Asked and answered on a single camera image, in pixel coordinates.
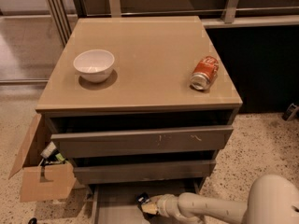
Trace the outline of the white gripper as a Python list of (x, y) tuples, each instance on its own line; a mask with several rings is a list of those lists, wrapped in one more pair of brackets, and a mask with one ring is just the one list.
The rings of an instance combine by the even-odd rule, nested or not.
[(141, 209), (144, 213), (162, 217), (180, 218), (178, 197), (173, 194), (157, 195), (149, 198), (149, 203), (143, 203)]

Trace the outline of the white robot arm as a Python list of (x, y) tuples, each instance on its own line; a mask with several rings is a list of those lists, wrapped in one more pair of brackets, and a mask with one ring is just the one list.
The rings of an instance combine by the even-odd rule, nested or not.
[(143, 213), (173, 217), (183, 224), (204, 224), (209, 216), (227, 224), (299, 224), (299, 189), (280, 175), (262, 175), (250, 187), (245, 202), (208, 198), (184, 192), (139, 196)]

